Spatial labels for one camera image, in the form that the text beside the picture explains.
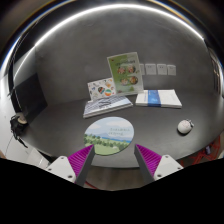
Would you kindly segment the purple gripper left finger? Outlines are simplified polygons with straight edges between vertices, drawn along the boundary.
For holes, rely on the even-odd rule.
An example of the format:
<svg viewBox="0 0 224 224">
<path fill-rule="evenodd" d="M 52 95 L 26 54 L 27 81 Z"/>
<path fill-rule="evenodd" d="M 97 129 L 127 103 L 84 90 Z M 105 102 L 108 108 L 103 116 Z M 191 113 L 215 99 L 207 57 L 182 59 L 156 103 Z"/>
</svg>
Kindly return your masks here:
<svg viewBox="0 0 224 224">
<path fill-rule="evenodd" d="M 94 155 L 94 146 L 89 145 L 68 157 L 58 157 L 46 170 L 83 187 Z"/>
</svg>

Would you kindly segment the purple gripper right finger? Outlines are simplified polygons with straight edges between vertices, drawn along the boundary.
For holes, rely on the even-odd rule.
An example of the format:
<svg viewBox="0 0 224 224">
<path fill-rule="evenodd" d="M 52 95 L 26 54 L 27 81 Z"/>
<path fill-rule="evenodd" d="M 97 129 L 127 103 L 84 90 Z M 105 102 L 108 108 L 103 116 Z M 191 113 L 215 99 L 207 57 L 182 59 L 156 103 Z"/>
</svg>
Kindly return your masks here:
<svg viewBox="0 0 224 224">
<path fill-rule="evenodd" d="M 134 155 L 139 164 L 145 184 L 160 180 L 183 168 L 170 155 L 159 155 L 139 144 L 135 145 Z"/>
</svg>

